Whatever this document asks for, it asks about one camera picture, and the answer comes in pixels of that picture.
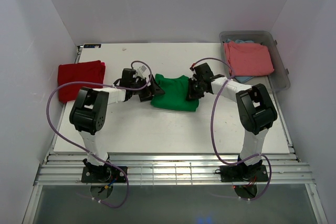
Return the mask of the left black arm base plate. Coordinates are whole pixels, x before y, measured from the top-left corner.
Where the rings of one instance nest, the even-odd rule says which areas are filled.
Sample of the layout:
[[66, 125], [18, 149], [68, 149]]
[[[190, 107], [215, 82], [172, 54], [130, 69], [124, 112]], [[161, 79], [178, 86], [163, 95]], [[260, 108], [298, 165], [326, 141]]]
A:
[[88, 168], [84, 167], [81, 175], [82, 183], [125, 183], [123, 172], [111, 167]]

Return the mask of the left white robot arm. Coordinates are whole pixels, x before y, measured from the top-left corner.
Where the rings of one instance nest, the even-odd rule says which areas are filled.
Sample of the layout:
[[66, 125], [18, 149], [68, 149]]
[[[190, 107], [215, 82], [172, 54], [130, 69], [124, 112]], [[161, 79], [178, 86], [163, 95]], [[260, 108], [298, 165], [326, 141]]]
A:
[[69, 121], [83, 139], [88, 157], [83, 160], [88, 172], [98, 181], [105, 182], [111, 177], [111, 170], [105, 162], [109, 155], [102, 144], [96, 140], [96, 134], [103, 128], [109, 105], [125, 102], [138, 95], [141, 102], [152, 100], [155, 95], [164, 95], [165, 91], [155, 81], [152, 74], [150, 82], [144, 76], [146, 67], [137, 70], [123, 69], [122, 76], [110, 88], [82, 87], [71, 109]]

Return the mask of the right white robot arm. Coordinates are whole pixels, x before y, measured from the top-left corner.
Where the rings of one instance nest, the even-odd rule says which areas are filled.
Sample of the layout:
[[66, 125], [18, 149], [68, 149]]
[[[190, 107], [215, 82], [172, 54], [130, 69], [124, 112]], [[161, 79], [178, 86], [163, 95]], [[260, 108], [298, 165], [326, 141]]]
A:
[[222, 74], [213, 74], [207, 63], [193, 64], [193, 76], [188, 80], [188, 101], [204, 97], [205, 93], [235, 102], [244, 128], [244, 141], [235, 164], [224, 165], [220, 172], [229, 179], [250, 180], [263, 168], [262, 148], [269, 129], [278, 114], [263, 84], [241, 84]]

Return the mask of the green t-shirt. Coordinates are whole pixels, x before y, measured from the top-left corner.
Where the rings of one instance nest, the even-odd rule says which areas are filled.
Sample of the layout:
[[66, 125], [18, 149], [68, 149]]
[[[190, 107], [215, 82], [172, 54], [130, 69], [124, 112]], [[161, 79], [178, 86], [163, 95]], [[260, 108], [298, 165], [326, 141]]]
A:
[[166, 78], [162, 74], [156, 74], [155, 80], [165, 94], [155, 95], [151, 105], [158, 109], [196, 112], [199, 100], [187, 100], [188, 77], [182, 75], [178, 78]]

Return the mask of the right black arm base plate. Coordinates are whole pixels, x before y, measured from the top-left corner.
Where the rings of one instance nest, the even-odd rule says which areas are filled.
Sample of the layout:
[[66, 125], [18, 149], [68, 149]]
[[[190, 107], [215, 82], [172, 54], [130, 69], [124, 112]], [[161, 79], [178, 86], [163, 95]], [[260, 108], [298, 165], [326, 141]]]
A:
[[269, 179], [262, 161], [249, 166], [244, 163], [235, 166], [223, 165], [215, 170], [215, 174], [220, 175], [221, 182], [267, 182]]

